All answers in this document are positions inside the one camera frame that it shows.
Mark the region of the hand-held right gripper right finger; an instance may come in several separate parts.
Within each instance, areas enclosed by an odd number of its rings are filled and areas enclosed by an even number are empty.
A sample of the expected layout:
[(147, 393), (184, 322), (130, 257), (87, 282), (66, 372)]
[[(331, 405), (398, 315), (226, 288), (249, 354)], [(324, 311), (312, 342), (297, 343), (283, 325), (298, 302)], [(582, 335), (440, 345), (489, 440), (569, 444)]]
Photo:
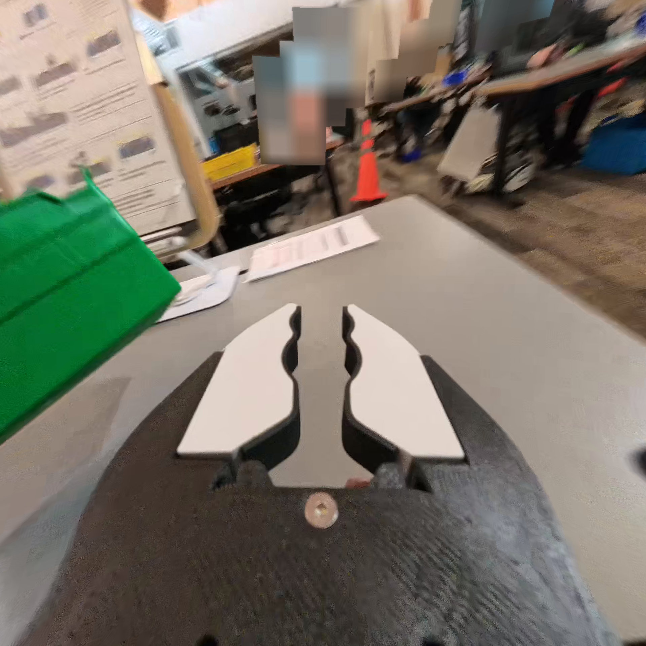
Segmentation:
[(419, 351), (350, 304), (343, 308), (343, 448), (376, 474), (388, 463), (408, 475), (419, 463), (463, 464), (464, 448)]

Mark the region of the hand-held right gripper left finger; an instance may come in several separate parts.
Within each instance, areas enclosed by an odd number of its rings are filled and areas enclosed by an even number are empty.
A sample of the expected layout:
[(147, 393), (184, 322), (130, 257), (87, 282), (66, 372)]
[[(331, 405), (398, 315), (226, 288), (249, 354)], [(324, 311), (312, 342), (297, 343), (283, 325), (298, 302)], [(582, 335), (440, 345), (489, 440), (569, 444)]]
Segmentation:
[(302, 309), (288, 303), (239, 333), (224, 349), (176, 448), (181, 459), (221, 459), (236, 470), (272, 470), (300, 440), (298, 365)]

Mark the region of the green plastic bin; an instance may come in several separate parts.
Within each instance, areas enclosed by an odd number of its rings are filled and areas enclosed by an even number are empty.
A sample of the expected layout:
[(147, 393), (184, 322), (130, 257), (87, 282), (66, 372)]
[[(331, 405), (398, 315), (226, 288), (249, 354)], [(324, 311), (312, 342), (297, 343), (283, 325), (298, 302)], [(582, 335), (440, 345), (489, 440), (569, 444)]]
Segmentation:
[(181, 287), (80, 168), (1, 204), (1, 442), (155, 324)]

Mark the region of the laminated instruction sheet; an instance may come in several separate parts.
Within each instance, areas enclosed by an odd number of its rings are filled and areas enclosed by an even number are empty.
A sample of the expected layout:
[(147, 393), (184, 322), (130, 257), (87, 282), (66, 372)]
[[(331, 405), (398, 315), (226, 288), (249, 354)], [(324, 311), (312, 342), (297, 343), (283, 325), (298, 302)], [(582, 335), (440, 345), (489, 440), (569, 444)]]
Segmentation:
[(358, 215), (255, 250), (246, 282), (255, 282), (373, 245), (380, 236)]

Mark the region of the wooden side desk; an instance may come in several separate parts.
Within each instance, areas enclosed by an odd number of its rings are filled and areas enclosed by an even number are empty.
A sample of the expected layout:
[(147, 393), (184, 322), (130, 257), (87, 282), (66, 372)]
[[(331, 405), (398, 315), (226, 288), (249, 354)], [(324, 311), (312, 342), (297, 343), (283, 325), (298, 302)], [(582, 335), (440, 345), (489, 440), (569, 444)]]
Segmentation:
[(310, 176), (320, 176), (322, 178), (322, 188), (329, 193), (333, 217), (338, 218), (344, 213), (332, 159), (335, 151), (345, 143), (344, 137), (334, 133), (332, 139), (326, 142), (326, 159), (322, 166), (256, 164), (221, 179), (208, 180), (208, 183), (211, 190), (216, 194), (223, 190), (232, 190), (232, 187), (236, 185), (245, 186), (249, 182), (266, 184), (270, 190), (275, 190), (279, 185), (286, 185), (288, 182), (296, 182)]

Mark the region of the orange traffic cone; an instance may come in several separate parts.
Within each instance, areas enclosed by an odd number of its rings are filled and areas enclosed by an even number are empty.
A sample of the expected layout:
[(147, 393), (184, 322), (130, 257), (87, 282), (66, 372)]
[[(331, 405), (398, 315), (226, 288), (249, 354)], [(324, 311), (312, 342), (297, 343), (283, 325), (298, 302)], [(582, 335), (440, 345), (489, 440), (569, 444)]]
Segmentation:
[(388, 193), (381, 189), (370, 118), (362, 122), (361, 137), (357, 186), (350, 198), (352, 205), (378, 203), (388, 197)]

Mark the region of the yellow plastic bin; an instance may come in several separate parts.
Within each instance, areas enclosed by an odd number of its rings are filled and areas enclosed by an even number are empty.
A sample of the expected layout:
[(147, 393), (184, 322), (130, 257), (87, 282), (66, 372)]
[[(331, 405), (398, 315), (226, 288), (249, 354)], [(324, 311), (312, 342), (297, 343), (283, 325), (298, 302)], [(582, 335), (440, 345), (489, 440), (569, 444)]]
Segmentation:
[(210, 157), (202, 162), (202, 170), (209, 182), (219, 182), (254, 167), (258, 161), (258, 151), (258, 144), (252, 143), (232, 152)]

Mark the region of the white black backpack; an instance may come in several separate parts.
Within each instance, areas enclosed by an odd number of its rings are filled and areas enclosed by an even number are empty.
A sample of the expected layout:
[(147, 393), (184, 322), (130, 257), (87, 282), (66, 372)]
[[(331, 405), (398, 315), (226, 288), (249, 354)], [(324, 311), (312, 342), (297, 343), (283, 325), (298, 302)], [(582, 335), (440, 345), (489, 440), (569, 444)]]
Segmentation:
[[(497, 155), (486, 158), (480, 167), (479, 174), (463, 186), (465, 195), (490, 192), (494, 184), (496, 173)], [(519, 150), (508, 153), (505, 159), (503, 172), (503, 192), (513, 193), (522, 189), (536, 174), (536, 158), (533, 152)]]

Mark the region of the grey panel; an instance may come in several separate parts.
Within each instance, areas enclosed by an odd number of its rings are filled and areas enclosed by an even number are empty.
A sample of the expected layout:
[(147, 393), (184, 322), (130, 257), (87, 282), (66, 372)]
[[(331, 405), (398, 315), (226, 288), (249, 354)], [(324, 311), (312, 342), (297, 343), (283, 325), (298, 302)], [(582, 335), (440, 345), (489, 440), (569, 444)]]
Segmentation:
[(468, 109), (437, 167), (441, 177), (473, 181), (496, 152), (500, 114), (497, 108)]

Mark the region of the blue bag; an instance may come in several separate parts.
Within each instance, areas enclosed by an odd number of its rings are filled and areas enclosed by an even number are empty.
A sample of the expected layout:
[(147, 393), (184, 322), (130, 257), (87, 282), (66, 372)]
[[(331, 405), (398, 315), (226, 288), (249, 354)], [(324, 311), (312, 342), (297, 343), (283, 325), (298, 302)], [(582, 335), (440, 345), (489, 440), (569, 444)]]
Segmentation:
[(595, 128), (580, 165), (600, 173), (644, 173), (645, 113), (606, 121)]

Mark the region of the instruction sheet on stand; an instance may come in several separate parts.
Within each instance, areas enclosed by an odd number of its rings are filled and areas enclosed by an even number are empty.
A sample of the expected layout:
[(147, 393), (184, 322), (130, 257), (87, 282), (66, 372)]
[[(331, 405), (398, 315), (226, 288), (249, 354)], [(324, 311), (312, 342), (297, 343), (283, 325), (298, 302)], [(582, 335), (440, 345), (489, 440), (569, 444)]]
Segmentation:
[(130, 1), (1, 2), (1, 198), (66, 197), (84, 171), (160, 258), (220, 211)]

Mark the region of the black frame standing desk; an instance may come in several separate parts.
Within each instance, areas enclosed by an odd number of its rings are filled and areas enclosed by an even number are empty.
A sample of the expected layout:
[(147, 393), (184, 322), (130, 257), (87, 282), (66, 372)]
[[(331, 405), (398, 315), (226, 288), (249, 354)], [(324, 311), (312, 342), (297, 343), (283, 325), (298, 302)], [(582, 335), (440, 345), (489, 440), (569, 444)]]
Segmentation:
[(545, 88), (600, 89), (622, 74), (639, 75), (645, 71), (645, 37), (626, 35), (587, 48), (546, 67), (489, 80), (477, 88), (477, 95), (499, 106), (500, 122), (496, 140), (496, 165), (489, 195), (507, 209), (524, 204), (518, 193), (504, 191), (506, 146), (518, 120), (523, 96), (534, 96)]

